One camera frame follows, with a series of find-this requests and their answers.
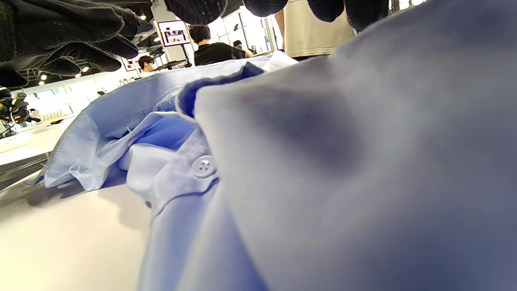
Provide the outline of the person's left hand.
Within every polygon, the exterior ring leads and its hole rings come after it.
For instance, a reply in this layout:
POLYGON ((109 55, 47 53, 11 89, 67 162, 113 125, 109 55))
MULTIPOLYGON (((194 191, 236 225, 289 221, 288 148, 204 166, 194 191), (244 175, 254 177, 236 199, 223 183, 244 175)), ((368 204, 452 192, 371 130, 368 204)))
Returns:
POLYGON ((77 60, 115 72, 119 58, 138 55, 132 39, 152 29, 130 9, 109 2, 2 0, 1 85, 27 85, 24 70, 74 77, 81 72, 77 60))

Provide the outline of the person's right hand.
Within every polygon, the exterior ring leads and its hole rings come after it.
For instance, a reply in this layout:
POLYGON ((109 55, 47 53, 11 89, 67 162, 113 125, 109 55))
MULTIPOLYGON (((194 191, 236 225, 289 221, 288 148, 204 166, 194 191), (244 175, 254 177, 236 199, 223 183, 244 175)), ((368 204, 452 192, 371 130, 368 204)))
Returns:
MULTIPOLYGON (((304 0, 309 13, 324 22, 345 15, 350 26, 360 32, 386 18, 389 0, 304 0)), ((207 25, 220 18, 229 4, 244 5, 251 14, 264 18, 286 8, 287 0, 166 0, 168 11, 187 24, 207 25)))

